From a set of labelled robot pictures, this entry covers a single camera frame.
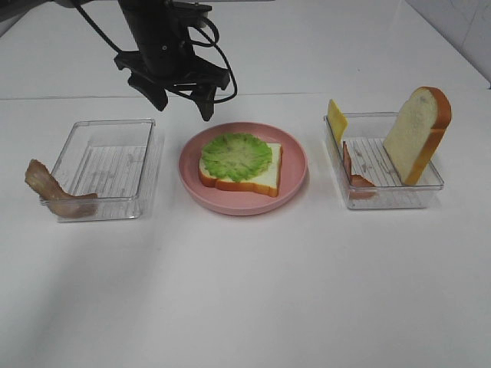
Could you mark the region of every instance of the cheese slice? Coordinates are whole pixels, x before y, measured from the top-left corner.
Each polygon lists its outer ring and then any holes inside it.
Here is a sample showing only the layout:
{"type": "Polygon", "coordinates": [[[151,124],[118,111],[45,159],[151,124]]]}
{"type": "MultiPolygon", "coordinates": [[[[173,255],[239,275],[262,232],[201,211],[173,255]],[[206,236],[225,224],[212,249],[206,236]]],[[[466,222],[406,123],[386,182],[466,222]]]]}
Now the cheese slice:
{"type": "Polygon", "coordinates": [[[346,119],[346,116],[339,110],[339,107],[334,100],[329,100],[328,120],[331,125],[332,133],[334,134],[334,139],[338,146],[341,146],[341,138],[348,127],[348,119],[346,119]]]}

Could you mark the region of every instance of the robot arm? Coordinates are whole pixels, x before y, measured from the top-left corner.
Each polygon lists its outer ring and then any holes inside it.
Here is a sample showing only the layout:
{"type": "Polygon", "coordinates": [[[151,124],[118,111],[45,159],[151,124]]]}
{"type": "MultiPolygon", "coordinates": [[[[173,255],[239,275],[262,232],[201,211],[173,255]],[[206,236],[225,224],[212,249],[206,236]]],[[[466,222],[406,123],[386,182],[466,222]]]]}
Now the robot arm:
{"type": "MultiPolygon", "coordinates": [[[[0,19],[22,14],[46,0],[0,0],[0,19]]],[[[237,95],[237,85],[224,53],[218,47],[218,30],[206,17],[211,6],[188,4],[172,0],[118,0],[138,51],[122,51],[102,32],[81,7],[90,0],[58,1],[75,7],[94,30],[117,52],[114,61],[122,70],[131,71],[128,84],[141,92],[158,110],[167,105],[166,90],[196,103],[202,118],[208,121],[214,104],[231,100],[237,95]],[[201,28],[207,25],[211,39],[201,28]],[[189,29],[195,28],[209,42],[193,41],[189,29]],[[194,46],[213,47],[222,56],[226,68],[218,67],[198,57],[194,46]],[[216,100],[216,89],[225,90],[232,81],[232,95],[216,100]]]]}

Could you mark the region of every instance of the white wall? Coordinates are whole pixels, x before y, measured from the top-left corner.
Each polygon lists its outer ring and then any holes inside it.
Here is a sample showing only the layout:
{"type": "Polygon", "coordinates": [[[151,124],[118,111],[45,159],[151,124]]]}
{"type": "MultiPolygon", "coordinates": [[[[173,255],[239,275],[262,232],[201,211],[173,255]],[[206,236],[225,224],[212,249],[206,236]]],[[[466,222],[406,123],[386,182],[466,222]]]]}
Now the white wall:
{"type": "Polygon", "coordinates": [[[491,82],[491,0],[406,0],[491,82]]]}
{"type": "MultiPolygon", "coordinates": [[[[180,0],[181,2],[195,2],[196,0],[180,0]]],[[[274,0],[206,0],[205,2],[272,2],[274,0]]],[[[21,17],[16,16],[5,21],[0,21],[0,37],[21,17]]]]}

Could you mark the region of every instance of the black cable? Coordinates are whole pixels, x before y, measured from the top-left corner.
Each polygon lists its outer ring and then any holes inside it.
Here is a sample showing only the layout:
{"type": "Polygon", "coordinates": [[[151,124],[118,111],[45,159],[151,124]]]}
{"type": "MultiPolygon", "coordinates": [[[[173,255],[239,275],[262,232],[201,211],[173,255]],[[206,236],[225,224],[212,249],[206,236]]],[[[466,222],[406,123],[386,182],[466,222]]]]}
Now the black cable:
{"type": "MultiPolygon", "coordinates": [[[[191,40],[191,44],[194,44],[196,46],[201,46],[202,48],[212,48],[212,47],[215,47],[215,45],[218,43],[218,40],[220,38],[220,34],[218,32],[218,28],[207,17],[200,16],[199,17],[199,20],[202,21],[203,23],[205,23],[209,27],[209,29],[212,30],[213,37],[215,39],[213,41],[211,41],[210,43],[208,43],[208,44],[206,42],[200,42],[200,41],[191,40]]],[[[193,28],[196,29],[197,31],[200,31],[200,29],[199,29],[198,26],[195,26],[194,25],[193,28]]]]}
{"type": "MultiPolygon", "coordinates": [[[[212,25],[210,28],[212,29],[212,32],[214,34],[214,37],[216,40],[218,40],[219,38],[219,35],[218,35],[218,29],[216,28],[216,26],[208,19],[206,18],[206,20],[212,25]]],[[[172,92],[173,94],[176,94],[177,96],[180,96],[180,97],[184,97],[188,100],[193,100],[195,102],[205,102],[205,103],[213,103],[213,104],[220,104],[222,102],[226,102],[226,101],[230,101],[232,98],[234,98],[235,96],[237,96],[237,92],[238,92],[238,87],[237,87],[237,81],[236,81],[236,77],[232,71],[232,67],[230,66],[230,63],[229,63],[229,60],[227,59],[227,57],[225,56],[225,53],[222,51],[222,49],[216,44],[216,41],[212,40],[210,36],[208,36],[205,31],[203,31],[202,29],[198,28],[198,27],[195,27],[195,29],[209,42],[209,46],[207,47],[214,47],[218,53],[220,54],[220,56],[222,57],[223,59],[223,62],[225,63],[225,66],[227,67],[227,70],[229,71],[230,73],[230,80],[232,81],[232,85],[233,85],[233,92],[230,96],[227,96],[227,97],[224,97],[224,98],[221,98],[221,99],[218,99],[218,100],[201,100],[201,99],[196,99],[196,98],[192,98],[191,96],[187,95],[187,94],[183,94],[181,92],[179,92],[178,90],[174,90],[173,88],[167,88],[170,92],[172,92]]]]}
{"type": "Polygon", "coordinates": [[[105,41],[107,44],[109,44],[109,46],[111,46],[111,48],[113,50],[115,50],[118,54],[120,52],[122,52],[122,50],[116,46],[110,39],[108,36],[106,36],[106,34],[104,32],[102,32],[102,30],[99,28],[99,26],[95,23],[95,21],[92,20],[92,18],[89,16],[89,14],[87,14],[87,12],[85,12],[85,10],[81,7],[80,5],[80,2],[78,0],[71,0],[71,3],[74,5],[74,7],[78,10],[78,12],[81,14],[82,17],[84,17],[84,19],[87,21],[87,23],[89,25],[91,25],[91,27],[97,32],[98,35],[100,35],[105,41]]]}

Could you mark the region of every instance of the white table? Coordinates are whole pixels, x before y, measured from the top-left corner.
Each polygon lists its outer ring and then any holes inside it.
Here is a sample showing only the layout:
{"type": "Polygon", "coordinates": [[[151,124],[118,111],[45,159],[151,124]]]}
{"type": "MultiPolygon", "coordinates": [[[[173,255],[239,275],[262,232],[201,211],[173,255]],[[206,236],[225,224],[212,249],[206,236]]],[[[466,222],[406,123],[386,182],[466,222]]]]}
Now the white table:
{"type": "MultiPolygon", "coordinates": [[[[488,366],[489,97],[448,97],[445,189],[428,209],[378,212],[341,201],[325,94],[241,96],[208,124],[177,98],[158,115],[143,98],[1,102],[2,366],[488,366]],[[148,116],[166,135],[150,217],[58,224],[22,182],[75,120],[148,116]],[[219,215],[181,185],[183,144],[233,120],[305,148],[308,181],[280,209],[219,215]]],[[[338,96],[361,110],[404,98],[338,96]]]]}

